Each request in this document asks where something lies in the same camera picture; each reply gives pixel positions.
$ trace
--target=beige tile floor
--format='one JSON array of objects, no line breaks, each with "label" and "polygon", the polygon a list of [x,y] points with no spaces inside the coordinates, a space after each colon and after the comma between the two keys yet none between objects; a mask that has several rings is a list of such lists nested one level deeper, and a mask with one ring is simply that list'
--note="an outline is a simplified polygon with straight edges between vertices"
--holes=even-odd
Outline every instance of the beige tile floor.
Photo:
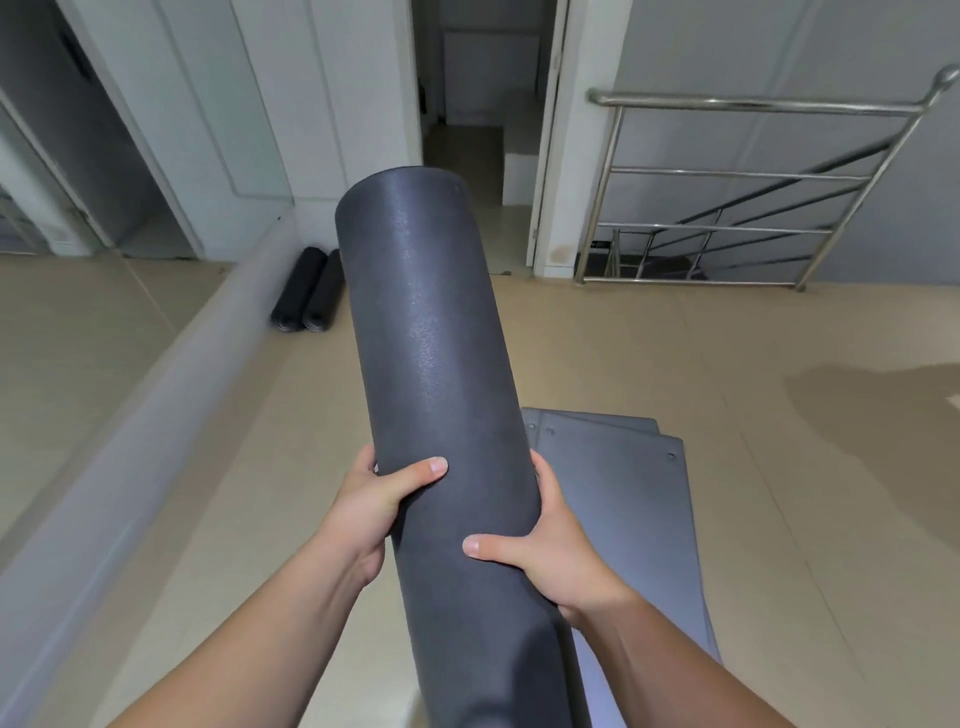
[{"label": "beige tile floor", "polygon": [[220,264],[0,257],[0,536],[213,294]]},{"label": "beige tile floor", "polygon": [[[685,441],[726,665],[800,726],[960,715],[960,290],[493,280],[524,405]],[[345,310],[272,334],[210,421],[35,726],[102,726],[316,526],[370,437]],[[361,595],[304,717],[422,726],[396,572]]]},{"label": "beige tile floor", "polygon": [[526,266],[531,208],[500,204],[503,130],[436,126],[423,141],[423,161],[456,172],[467,182],[490,273],[524,278],[533,275]]}]

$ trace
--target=open doorway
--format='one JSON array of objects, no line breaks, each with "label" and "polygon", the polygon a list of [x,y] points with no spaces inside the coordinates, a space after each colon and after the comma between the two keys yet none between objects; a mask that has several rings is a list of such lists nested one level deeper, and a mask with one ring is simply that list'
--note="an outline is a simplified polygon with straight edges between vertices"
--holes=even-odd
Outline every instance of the open doorway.
[{"label": "open doorway", "polygon": [[411,0],[423,163],[460,175],[493,275],[532,274],[566,0]]},{"label": "open doorway", "polygon": [[[94,247],[197,257],[55,0],[0,0],[0,104],[49,170],[45,183],[62,188],[69,213],[89,226]],[[9,207],[17,189],[7,196]],[[37,228],[56,251],[49,226]]]}]

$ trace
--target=person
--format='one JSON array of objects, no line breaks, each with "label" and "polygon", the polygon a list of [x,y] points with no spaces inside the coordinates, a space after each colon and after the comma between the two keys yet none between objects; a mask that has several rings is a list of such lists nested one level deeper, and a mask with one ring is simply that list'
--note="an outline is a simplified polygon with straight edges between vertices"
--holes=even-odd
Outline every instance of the person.
[{"label": "person", "polygon": [[[471,535],[464,553],[522,569],[559,606],[596,654],[627,725],[789,726],[601,560],[553,470],[531,456],[542,502],[533,531],[522,538]],[[383,567],[400,501],[447,470],[442,457],[383,476],[374,464],[367,445],[316,533],[112,728],[300,722],[350,609]]]}]

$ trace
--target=stainless steel handrail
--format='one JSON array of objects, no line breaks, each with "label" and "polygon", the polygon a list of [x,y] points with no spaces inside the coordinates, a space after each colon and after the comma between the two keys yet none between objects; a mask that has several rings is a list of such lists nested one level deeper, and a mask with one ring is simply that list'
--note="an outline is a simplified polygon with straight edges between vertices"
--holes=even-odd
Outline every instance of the stainless steel handrail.
[{"label": "stainless steel handrail", "polygon": [[[577,262],[577,269],[574,279],[577,283],[594,280],[610,280],[617,282],[638,282],[638,283],[722,283],[729,284],[749,284],[755,285],[757,281],[718,281],[718,280],[694,280],[691,279],[698,270],[700,261],[704,255],[709,255],[711,251],[718,252],[729,248],[740,247],[742,245],[753,245],[755,243],[774,240],[781,237],[787,237],[798,234],[817,234],[823,235],[824,239],[820,242],[814,252],[810,255],[793,255],[790,257],[772,258],[766,261],[751,261],[744,264],[733,264],[715,268],[714,270],[728,270],[731,268],[753,267],[764,264],[775,264],[783,262],[796,262],[807,260],[807,265],[801,272],[796,281],[782,281],[773,283],[774,285],[790,286],[798,291],[806,288],[811,276],[816,272],[829,252],[837,244],[840,236],[850,224],[855,213],[862,207],[867,195],[876,186],[880,177],[889,169],[890,162],[896,154],[902,149],[909,136],[916,131],[921,119],[933,108],[939,101],[940,96],[950,88],[957,78],[960,77],[960,64],[945,66],[937,72],[933,78],[929,91],[919,102],[863,102],[863,101],[823,101],[811,99],[773,99],[773,98],[753,98],[753,97],[715,97],[715,96],[688,96],[680,94],[651,94],[651,93],[624,93],[615,91],[602,91],[591,89],[588,93],[588,99],[599,106],[613,108],[613,123],[610,134],[607,139],[607,147],[604,152],[604,158],[600,169],[600,179],[597,184],[593,203],[590,209],[587,229],[580,246],[580,255]],[[853,116],[900,116],[906,117],[907,121],[903,128],[889,139],[884,139],[872,145],[868,145],[854,152],[843,155],[819,164],[809,170],[793,174],[782,172],[743,172],[737,170],[704,170],[704,169],[682,169],[672,167],[638,167],[627,165],[614,165],[613,157],[616,153],[617,142],[620,132],[623,128],[623,118],[626,109],[681,109],[681,110],[711,110],[711,111],[753,111],[753,112],[771,112],[771,113],[808,113],[808,114],[847,114]],[[846,164],[858,161],[863,158],[883,154],[874,171],[868,175],[828,175],[828,171],[844,166]],[[612,174],[645,174],[645,175],[679,175],[679,176],[709,176],[709,177],[733,177],[733,178],[765,178],[779,179],[780,182],[769,185],[763,189],[742,195],[735,200],[731,200],[723,205],[715,206],[704,210],[694,216],[684,218],[673,225],[664,225],[656,223],[609,223],[600,221],[600,213],[603,207],[604,197],[607,193],[607,187],[610,183]],[[822,195],[819,198],[796,203],[792,206],[784,206],[773,211],[755,215],[752,218],[744,219],[738,223],[728,226],[720,226],[720,217],[730,207],[740,205],[744,202],[755,200],[758,197],[769,194],[786,186],[805,181],[844,181],[844,182],[863,182],[862,184],[846,188],[842,192]],[[809,230],[795,230],[789,228],[747,228],[744,223],[753,222],[764,217],[770,217],[774,214],[780,214],[790,209],[797,209],[802,206],[812,205],[822,202],[826,199],[839,197],[841,194],[853,194],[853,198],[844,210],[841,218],[833,225],[822,226]],[[713,225],[689,225],[695,220],[715,214]],[[613,270],[617,278],[598,278],[587,277],[587,263],[590,246],[593,242],[593,235],[598,227],[613,228],[614,242],[611,244],[610,257],[613,265],[608,265],[607,271]],[[687,237],[670,240],[654,246],[655,236],[667,230],[696,230],[697,233]],[[632,279],[622,279],[619,277],[621,270],[621,251],[620,251],[620,231],[642,230],[649,231],[646,247],[643,250],[639,266],[636,271],[636,277]],[[758,238],[755,240],[734,243],[728,246],[710,249],[708,247],[712,235],[717,231],[746,231],[746,232],[772,232],[776,233],[768,238]],[[704,241],[696,253],[693,264],[686,271],[685,279],[644,279],[642,278],[643,267],[647,261],[648,255],[661,247],[673,245],[682,240],[692,237],[704,236]]]}]

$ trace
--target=metal railing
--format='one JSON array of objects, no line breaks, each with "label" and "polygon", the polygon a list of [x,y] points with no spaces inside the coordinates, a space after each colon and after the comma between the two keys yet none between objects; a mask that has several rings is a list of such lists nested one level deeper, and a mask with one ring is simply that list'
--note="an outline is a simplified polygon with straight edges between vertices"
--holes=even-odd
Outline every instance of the metal railing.
[{"label": "metal railing", "polygon": [[[810,277],[816,272],[824,258],[837,244],[856,212],[863,205],[867,195],[875,187],[877,181],[890,166],[890,162],[897,155],[909,136],[917,129],[921,119],[937,103],[940,96],[950,88],[960,77],[960,64],[945,66],[937,72],[926,96],[919,102],[859,102],[859,101],[818,101],[808,99],[765,99],[765,98],[719,98],[712,96],[683,96],[672,94],[649,93],[620,93],[592,89],[588,99],[602,107],[610,107],[613,111],[613,124],[607,139],[607,148],[600,170],[600,181],[593,196],[593,204],[584,239],[580,246],[580,255],[574,280],[577,283],[587,281],[630,282],[630,283],[688,283],[688,284],[721,284],[721,285],[772,285],[790,287],[797,291],[806,288]],[[792,172],[745,172],[734,170],[713,169],[677,169],[670,167],[623,166],[613,164],[617,142],[623,127],[623,117],[627,109],[683,109],[699,111],[756,111],[761,113],[806,113],[806,114],[846,114],[852,116],[887,116],[906,119],[903,127],[894,135],[868,144],[845,155],[817,164],[799,173]],[[879,162],[869,174],[830,174],[849,164],[863,159],[879,157]],[[715,177],[736,179],[780,180],[769,184],[754,192],[740,195],[725,203],[705,209],[695,215],[685,217],[672,224],[663,223],[629,223],[617,221],[603,221],[600,213],[603,208],[604,196],[611,175],[669,175],[681,177]],[[791,205],[779,206],[760,214],[744,217],[728,225],[720,225],[721,217],[734,207],[751,202],[772,192],[801,182],[853,182],[841,189],[819,194]],[[830,225],[815,228],[776,228],[748,226],[764,218],[773,217],[784,212],[816,205],[827,200],[852,195],[840,219]],[[708,224],[698,221],[708,218]],[[612,229],[612,242],[607,254],[607,265],[603,276],[587,276],[587,267],[593,237],[598,228]],[[645,232],[646,244],[636,267],[636,275],[632,278],[622,278],[624,264],[621,262],[622,232]],[[657,237],[665,231],[690,231],[690,235],[658,242]],[[725,245],[709,246],[710,240],[716,232],[755,232],[762,233],[759,237],[740,240]],[[713,255],[721,251],[752,246],[773,240],[780,240],[795,235],[809,235],[819,238],[819,243],[809,255],[787,255],[772,257],[756,261],[735,262],[729,265],[713,266],[711,273],[736,268],[747,268],[777,263],[806,262],[803,271],[796,280],[760,281],[760,280],[713,280],[706,279],[702,268],[705,255]],[[700,239],[700,245],[693,254],[693,260],[685,271],[675,271],[662,274],[661,278],[644,278],[644,269],[648,264],[650,253],[667,246],[676,245],[687,240]]]}]

